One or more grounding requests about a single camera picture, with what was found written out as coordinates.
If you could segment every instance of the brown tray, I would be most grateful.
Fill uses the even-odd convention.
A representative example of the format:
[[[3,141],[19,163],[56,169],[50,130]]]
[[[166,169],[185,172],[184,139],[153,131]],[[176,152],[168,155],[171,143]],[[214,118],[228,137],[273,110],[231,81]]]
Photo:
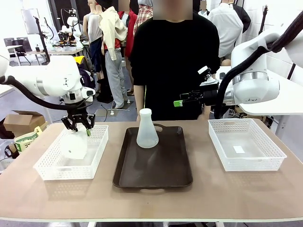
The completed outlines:
[[[187,156],[183,129],[178,126],[157,131],[159,143],[146,149],[137,145],[139,128],[126,130],[113,185],[119,188],[165,189],[187,187],[193,176]]]

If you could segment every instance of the wooden tabletop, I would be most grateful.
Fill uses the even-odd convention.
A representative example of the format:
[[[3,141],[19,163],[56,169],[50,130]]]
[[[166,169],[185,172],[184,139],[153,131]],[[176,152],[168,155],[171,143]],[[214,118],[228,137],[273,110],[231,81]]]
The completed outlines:
[[[303,165],[259,120],[287,155],[276,172],[225,172],[208,123],[181,126],[194,182],[184,189],[122,190],[112,184],[125,135],[136,122],[109,125],[109,140],[93,180],[43,181],[33,165],[64,128],[52,124],[0,175],[0,217],[39,221],[286,221],[303,219]]]
[[[74,51],[48,51],[48,54],[76,54],[78,52],[81,52],[83,49],[76,49]],[[41,55],[45,55],[45,52],[38,52],[38,51],[31,51],[31,52],[27,52],[27,54],[41,54]]]

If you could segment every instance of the plaid shirt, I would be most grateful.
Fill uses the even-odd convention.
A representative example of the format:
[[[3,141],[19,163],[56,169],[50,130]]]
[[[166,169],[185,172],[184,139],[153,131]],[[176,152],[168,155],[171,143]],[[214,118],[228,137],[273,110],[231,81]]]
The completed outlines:
[[[152,18],[153,16],[153,8],[152,6],[145,6],[140,5],[139,6],[139,14],[138,18],[136,20],[136,23],[134,25],[134,35],[136,34],[136,31],[138,27],[145,21],[147,21],[149,18]]]

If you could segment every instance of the table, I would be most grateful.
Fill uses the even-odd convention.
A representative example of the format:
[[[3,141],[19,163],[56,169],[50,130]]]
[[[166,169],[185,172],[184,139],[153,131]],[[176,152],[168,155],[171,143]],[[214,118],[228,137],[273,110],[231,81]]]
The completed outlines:
[[[18,58],[18,56],[17,56],[17,52],[16,52],[16,49],[15,49],[15,48],[18,48],[18,47],[21,47],[21,46],[22,46],[22,45],[14,45],[14,46],[7,46],[7,47],[6,47],[8,50],[14,49],[14,53],[15,53],[15,56],[17,57],[17,61],[18,61],[19,66],[21,66],[21,62],[20,62],[20,60],[19,60],[19,58]]]
[[[0,97],[5,96],[13,90],[14,88],[9,85],[0,85]]]
[[[220,73],[227,73],[231,67],[220,67],[216,77],[220,78]],[[301,115],[303,114],[303,87],[267,70],[270,78],[276,78],[280,81],[280,94],[271,101],[255,104],[239,104],[241,109],[250,115]]]
[[[48,51],[48,54],[49,55],[53,55],[53,54],[57,54],[57,55],[72,55],[72,54],[77,54],[79,52],[83,51],[83,48],[79,48],[79,49],[76,49],[74,51]],[[31,51],[31,52],[27,52],[28,55],[35,55],[36,57],[36,60],[38,62],[38,64],[40,65],[40,62],[38,60],[38,57],[37,55],[46,55],[45,52],[38,52],[38,51]]]
[[[225,172],[208,122],[181,126],[194,182],[184,189],[122,190],[112,184],[125,130],[137,122],[106,122],[109,140],[93,180],[43,181],[33,165],[64,128],[50,125],[0,175],[0,217],[40,222],[184,221],[271,222],[303,219],[303,164],[259,120],[288,156],[276,172]]]

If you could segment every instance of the red shirt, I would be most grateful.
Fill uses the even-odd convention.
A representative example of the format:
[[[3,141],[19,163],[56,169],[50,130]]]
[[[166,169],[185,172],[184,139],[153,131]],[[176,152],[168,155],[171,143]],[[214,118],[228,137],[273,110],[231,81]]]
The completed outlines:
[[[123,17],[124,11],[118,12],[120,19]],[[125,56],[129,57],[131,55],[133,45],[134,45],[134,25],[137,20],[137,15],[132,12],[131,10],[128,13],[129,15],[129,22],[128,22],[128,31],[126,37],[126,48],[125,48]]]
[[[121,46],[121,41],[118,40],[118,39],[115,39],[115,49],[116,48],[120,48],[120,46]]]

